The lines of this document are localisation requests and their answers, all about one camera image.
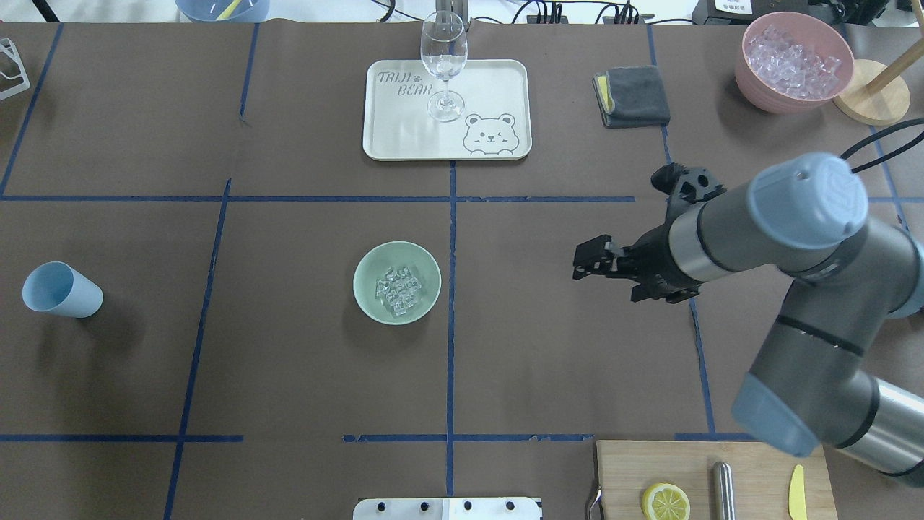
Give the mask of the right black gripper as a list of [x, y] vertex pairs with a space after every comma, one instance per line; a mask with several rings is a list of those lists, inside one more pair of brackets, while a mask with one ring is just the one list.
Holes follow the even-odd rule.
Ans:
[[669, 246], [670, 225], [653, 228], [628, 247], [618, 247], [611, 235], [578, 244], [573, 259], [573, 279], [591, 275], [608, 279], [628, 279], [637, 286], [631, 290], [633, 303], [665, 300], [680, 303], [699, 295], [702, 283], [680, 270]]

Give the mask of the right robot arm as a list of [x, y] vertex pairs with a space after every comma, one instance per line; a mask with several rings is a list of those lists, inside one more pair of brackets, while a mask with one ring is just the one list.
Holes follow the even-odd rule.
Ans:
[[792, 282], [733, 402], [737, 424], [795, 457], [824, 445], [922, 486], [922, 398], [861, 368], [882, 323], [922, 308], [922, 244], [869, 214], [850, 165], [808, 152], [727, 190], [679, 162], [651, 184], [666, 220], [619, 247], [575, 247], [573, 277], [634, 282], [633, 302], [679, 303], [707, 281], [771, 264]]

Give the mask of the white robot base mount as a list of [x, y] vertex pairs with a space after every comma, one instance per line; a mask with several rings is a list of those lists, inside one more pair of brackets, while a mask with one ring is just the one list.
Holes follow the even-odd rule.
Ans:
[[357, 503], [353, 519], [542, 519], [529, 497], [378, 498]]

